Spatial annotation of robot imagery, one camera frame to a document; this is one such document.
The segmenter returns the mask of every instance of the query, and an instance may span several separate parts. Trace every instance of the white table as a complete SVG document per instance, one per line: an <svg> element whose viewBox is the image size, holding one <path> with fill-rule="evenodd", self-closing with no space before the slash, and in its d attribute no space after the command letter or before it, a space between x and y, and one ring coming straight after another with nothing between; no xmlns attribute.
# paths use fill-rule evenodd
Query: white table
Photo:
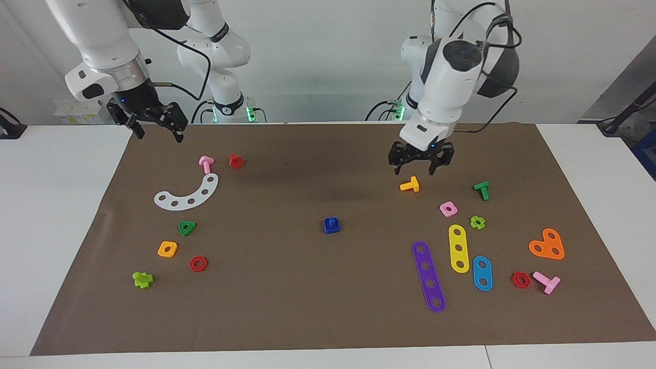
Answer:
<svg viewBox="0 0 656 369"><path fill-rule="evenodd" d="M593 125L539 125L652 325L656 183ZM0 141L0 368L654 368L656 342L29 357L118 165L122 127Z"/></svg>

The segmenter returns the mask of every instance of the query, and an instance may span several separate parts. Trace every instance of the green triangle nut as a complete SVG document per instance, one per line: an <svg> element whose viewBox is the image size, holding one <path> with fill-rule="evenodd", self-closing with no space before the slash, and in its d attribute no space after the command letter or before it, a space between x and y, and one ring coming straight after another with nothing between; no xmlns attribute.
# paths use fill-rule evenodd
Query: green triangle nut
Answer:
<svg viewBox="0 0 656 369"><path fill-rule="evenodd" d="M191 233L195 228L195 222L181 221L178 223L178 230L183 237L189 236L189 233Z"/></svg>
<svg viewBox="0 0 656 369"><path fill-rule="evenodd" d="M154 280L153 275L146 272L134 272L132 274L132 279L134 279L134 286L139 287L142 290L149 288Z"/></svg>

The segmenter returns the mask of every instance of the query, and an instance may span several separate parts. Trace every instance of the red hex nut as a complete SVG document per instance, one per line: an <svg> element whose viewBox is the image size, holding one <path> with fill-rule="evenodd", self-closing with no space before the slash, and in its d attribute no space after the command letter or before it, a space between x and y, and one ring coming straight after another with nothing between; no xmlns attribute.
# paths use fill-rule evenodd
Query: red hex nut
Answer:
<svg viewBox="0 0 656 369"><path fill-rule="evenodd" d="M207 268L207 259L204 256L194 256L189 262L192 272L202 272Z"/></svg>
<svg viewBox="0 0 656 369"><path fill-rule="evenodd" d="M512 283L517 288L528 288L531 285L529 275L524 272L515 272L512 274Z"/></svg>
<svg viewBox="0 0 656 369"><path fill-rule="evenodd" d="M244 159L237 154L228 155L228 163L232 169L239 169L244 166Z"/></svg>

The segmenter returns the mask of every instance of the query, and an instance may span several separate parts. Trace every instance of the pink bolt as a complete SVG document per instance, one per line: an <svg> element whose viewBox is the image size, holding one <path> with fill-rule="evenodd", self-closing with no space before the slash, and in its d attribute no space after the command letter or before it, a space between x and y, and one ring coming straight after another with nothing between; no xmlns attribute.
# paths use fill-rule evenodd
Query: pink bolt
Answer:
<svg viewBox="0 0 656 369"><path fill-rule="evenodd" d="M210 158L209 156L205 156L205 155L201 156L201 159L198 161L198 165L203 166L203 170L205 171L205 174L211 173L211 171L209 170L209 166L211 164L214 164L214 159Z"/></svg>
<svg viewBox="0 0 656 369"><path fill-rule="evenodd" d="M534 272L533 277L541 284L544 284L544 292L547 295L550 295L554 291L554 288L560 283L560 278L554 277L554 279L549 279L540 272Z"/></svg>

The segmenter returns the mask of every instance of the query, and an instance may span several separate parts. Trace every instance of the yellow bolt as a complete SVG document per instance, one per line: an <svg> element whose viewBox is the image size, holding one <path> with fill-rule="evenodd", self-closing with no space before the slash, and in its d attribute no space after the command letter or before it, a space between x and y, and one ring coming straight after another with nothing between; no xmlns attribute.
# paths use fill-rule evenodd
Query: yellow bolt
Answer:
<svg viewBox="0 0 656 369"><path fill-rule="evenodd" d="M415 176L410 177L410 182L408 183L403 183L401 186L401 191L406 191L406 190L413 190L415 192L419 192L419 182L417 182L417 178Z"/></svg>

